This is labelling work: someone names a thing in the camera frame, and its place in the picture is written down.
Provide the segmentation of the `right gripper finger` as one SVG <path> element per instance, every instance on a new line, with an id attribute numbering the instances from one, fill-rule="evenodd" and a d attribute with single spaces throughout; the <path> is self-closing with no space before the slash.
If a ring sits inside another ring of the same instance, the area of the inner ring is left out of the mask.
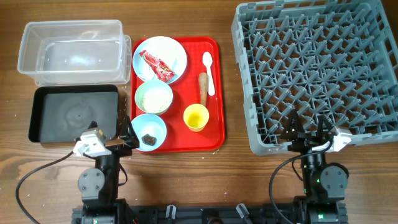
<path id="1" fill-rule="evenodd" d="M 323 139 L 330 135 L 330 131 L 334 126 L 329 122 L 327 117 L 323 114 L 318 116 L 318 126 L 317 126 L 317 138 Z"/>
<path id="2" fill-rule="evenodd" d="M 302 122 L 296 109 L 293 109 L 289 113 L 288 121 L 283 128 L 280 138 L 285 140 L 299 140 L 306 138 Z"/>

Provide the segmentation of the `dark brown food lump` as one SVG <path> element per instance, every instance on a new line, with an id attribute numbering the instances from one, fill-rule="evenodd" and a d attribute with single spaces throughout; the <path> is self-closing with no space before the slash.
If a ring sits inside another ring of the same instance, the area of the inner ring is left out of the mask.
<path id="1" fill-rule="evenodd" d="M 157 142 L 157 138 L 151 136 L 150 134 L 145 134 L 143 137 L 141 137 L 141 140 L 144 144 L 149 146 L 154 146 Z"/>

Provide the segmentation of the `blue bowl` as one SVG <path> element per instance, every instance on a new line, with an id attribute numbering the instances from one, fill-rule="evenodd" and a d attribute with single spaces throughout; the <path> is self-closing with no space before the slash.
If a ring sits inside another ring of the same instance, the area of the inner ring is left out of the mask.
<path id="1" fill-rule="evenodd" d="M 138 151 L 152 152 L 158 149 L 164 143 L 165 138 L 167 137 L 166 125 L 164 121 L 157 115 L 141 114 L 135 117 L 131 123 L 139 139 L 139 147 L 137 148 Z M 156 138 L 153 146 L 146 144 L 142 140 L 145 135 Z"/>

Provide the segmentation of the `green bowl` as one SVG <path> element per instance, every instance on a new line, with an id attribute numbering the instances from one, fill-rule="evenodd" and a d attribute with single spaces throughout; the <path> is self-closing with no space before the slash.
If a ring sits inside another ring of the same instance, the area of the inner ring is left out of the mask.
<path id="1" fill-rule="evenodd" d="M 161 115 L 172 104 L 173 91 L 160 80 L 149 80 L 141 84 L 134 95 L 136 106 L 144 113 Z"/>

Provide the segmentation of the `yellow cup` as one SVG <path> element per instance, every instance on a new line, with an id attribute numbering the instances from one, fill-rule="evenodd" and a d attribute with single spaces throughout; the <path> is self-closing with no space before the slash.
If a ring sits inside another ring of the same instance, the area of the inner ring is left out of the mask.
<path id="1" fill-rule="evenodd" d="M 201 104 L 192 104 L 183 112 L 183 120 L 187 127 L 193 132 L 204 129 L 210 118 L 207 108 Z"/>

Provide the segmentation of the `red snack wrapper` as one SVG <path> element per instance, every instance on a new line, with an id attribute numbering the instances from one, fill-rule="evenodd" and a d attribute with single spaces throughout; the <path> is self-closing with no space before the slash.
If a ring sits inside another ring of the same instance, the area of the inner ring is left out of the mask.
<path id="1" fill-rule="evenodd" d="M 151 55 L 147 50 L 141 51 L 139 55 L 150 66 L 159 80 L 167 83 L 176 76 L 176 73 L 163 60 Z"/>

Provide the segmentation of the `light blue plate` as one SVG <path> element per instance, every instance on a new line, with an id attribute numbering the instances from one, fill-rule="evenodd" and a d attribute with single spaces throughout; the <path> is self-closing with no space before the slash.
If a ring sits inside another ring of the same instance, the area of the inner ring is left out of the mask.
<path id="1" fill-rule="evenodd" d="M 175 82 L 183 75 L 187 67 L 187 53 L 183 46 L 173 38 L 156 36 L 140 43 L 132 56 L 133 70 L 142 81 L 159 80 L 139 55 L 143 50 L 147 50 L 151 55 L 163 60 L 176 73 L 176 76 L 166 84 Z"/>

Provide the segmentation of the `brown carrot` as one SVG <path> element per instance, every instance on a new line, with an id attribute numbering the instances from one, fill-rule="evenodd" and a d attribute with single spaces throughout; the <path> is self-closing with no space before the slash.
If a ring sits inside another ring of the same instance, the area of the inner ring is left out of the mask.
<path id="1" fill-rule="evenodd" d="M 198 83 L 200 88 L 200 104 L 206 106 L 207 96 L 208 96 L 208 74 L 202 72 L 198 76 Z"/>

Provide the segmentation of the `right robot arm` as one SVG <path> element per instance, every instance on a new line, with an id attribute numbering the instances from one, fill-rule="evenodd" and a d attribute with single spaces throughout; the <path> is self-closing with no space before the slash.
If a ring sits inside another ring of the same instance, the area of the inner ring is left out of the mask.
<path id="1" fill-rule="evenodd" d="M 352 140 L 351 131 L 334 126 L 320 115 L 317 133 L 306 133 L 297 110 L 289 114 L 281 138 L 289 140 L 288 150 L 299 155 L 290 160 L 301 161 L 303 196 L 294 197 L 288 223 L 348 223 L 345 199 L 348 169 L 336 162 L 327 163 L 326 153 L 339 152 Z"/>

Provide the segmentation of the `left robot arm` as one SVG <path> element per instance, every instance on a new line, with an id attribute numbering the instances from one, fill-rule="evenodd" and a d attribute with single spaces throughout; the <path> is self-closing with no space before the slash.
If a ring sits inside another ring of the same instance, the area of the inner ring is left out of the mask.
<path id="1" fill-rule="evenodd" d="M 120 132 L 123 143 L 106 145 L 106 137 L 92 121 L 77 139 L 73 153 L 95 160 L 94 168 L 87 169 L 78 178 L 78 189 L 83 202 L 82 209 L 72 211 L 72 223 L 138 223 L 139 218 L 126 199 L 118 199 L 119 173 L 124 172 L 120 158 L 132 155 L 139 147 L 139 140 L 133 130 L 131 119 L 126 116 Z"/>

